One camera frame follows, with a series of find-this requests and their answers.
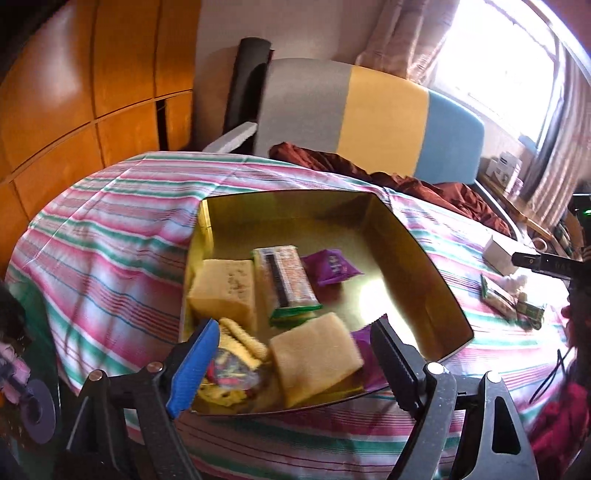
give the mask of white box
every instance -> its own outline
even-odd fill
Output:
[[[513,188],[513,184],[521,171],[521,160],[509,152],[503,152],[496,162],[493,178],[507,193]]]
[[[484,247],[484,251],[482,253],[482,258],[492,268],[506,277],[507,275],[512,275],[515,273],[519,268],[516,267],[513,262],[511,262],[511,256],[515,252],[529,254],[536,253],[533,248],[526,247],[525,245],[516,242],[512,238],[508,238],[505,235],[501,235],[499,233],[493,235],[486,243],[486,247]]]
[[[488,165],[486,166],[485,175],[487,177],[492,177],[495,170],[496,170],[496,158],[489,158]]]

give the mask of chair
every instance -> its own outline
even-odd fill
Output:
[[[281,142],[333,152],[369,173],[460,182],[477,191],[511,230],[521,233],[476,181],[484,126],[471,111],[408,80],[346,63],[269,61],[271,44],[242,40],[224,134],[205,152],[267,157]]]

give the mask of brown cloth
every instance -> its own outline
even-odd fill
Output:
[[[439,205],[464,217],[471,218],[506,236],[511,236],[507,224],[469,186],[463,183],[438,183],[431,185],[414,177],[388,175],[383,171],[367,173],[336,153],[317,152],[283,142],[269,150],[269,158],[282,160],[316,171],[339,173],[347,177],[388,187],[400,193]]]

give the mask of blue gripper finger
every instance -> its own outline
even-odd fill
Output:
[[[219,341],[219,325],[209,320],[172,377],[166,410],[173,419],[191,406]]]

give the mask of striped blanket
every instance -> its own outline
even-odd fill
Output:
[[[208,196],[278,189],[374,192],[441,271],[475,338],[450,358],[454,373],[497,370],[530,425],[561,383],[530,405],[564,347],[562,282],[531,274],[552,305],[539,331],[509,325],[479,299],[490,271],[486,227],[391,190],[336,174],[240,155],[149,153],[79,181],[49,203],[19,240],[9,284],[36,285],[46,303],[61,376],[79,391],[87,374],[133,372],[163,359],[178,335],[187,247]],[[132,434],[137,420],[128,416]],[[206,419],[185,413],[178,429],[197,467],[224,478],[385,478],[413,427],[390,391],[336,406],[262,419]],[[453,462],[462,428],[455,415],[440,473]]]

